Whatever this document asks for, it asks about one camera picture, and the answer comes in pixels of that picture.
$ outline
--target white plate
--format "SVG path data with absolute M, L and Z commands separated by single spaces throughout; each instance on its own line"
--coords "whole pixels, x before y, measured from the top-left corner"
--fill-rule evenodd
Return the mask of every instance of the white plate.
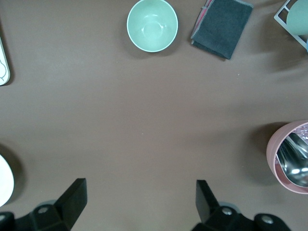
M 0 38 L 0 86 L 6 84 L 10 79 L 10 70 L 5 57 L 3 45 Z
M 11 197 L 14 189 L 14 177 L 6 160 L 0 155 L 0 207 Z

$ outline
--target dark gray cloth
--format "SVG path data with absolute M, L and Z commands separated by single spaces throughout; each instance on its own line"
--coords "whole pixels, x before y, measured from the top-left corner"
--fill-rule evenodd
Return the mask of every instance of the dark gray cloth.
M 192 44 L 222 58 L 230 59 L 253 6 L 240 0 L 212 0 Z

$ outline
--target pink cup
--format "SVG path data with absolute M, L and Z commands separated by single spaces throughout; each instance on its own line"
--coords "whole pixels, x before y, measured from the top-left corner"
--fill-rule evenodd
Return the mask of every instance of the pink cup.
M 269 167 L 277 180 L 280 182 L 280 184 L 282 184 L 288 190 L 300 194 L 308 194 L 308 187 L 300 187 L 298 185 L 295 185 L 286 177 L 278 162 L 277 152 L 284 139 L 292 131 L 306 124 L 308 124 L 308 120 L 295 121 L 281 127 L 274 133 L 274 135 L 272 135 L 266 149 L 266 157 L 268 160 Z

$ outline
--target mint green bowl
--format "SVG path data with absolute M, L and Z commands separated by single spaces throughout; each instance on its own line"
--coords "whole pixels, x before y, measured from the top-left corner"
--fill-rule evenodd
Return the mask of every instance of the mint green bowl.
M 127 18 L 130 40 L 147 52 L 167 48 L 175 39 L 178 27 L 177 14 L 165 0 L 141 0 L 131 8 Z

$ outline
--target stainless steel spoon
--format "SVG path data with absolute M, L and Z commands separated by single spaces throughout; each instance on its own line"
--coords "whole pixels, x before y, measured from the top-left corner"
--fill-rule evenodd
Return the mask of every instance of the stainless steel spoon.
M 308 144 L 291 133 L 278 149 L 277 157 L 286 177 L 294 184 L 308 187 Z

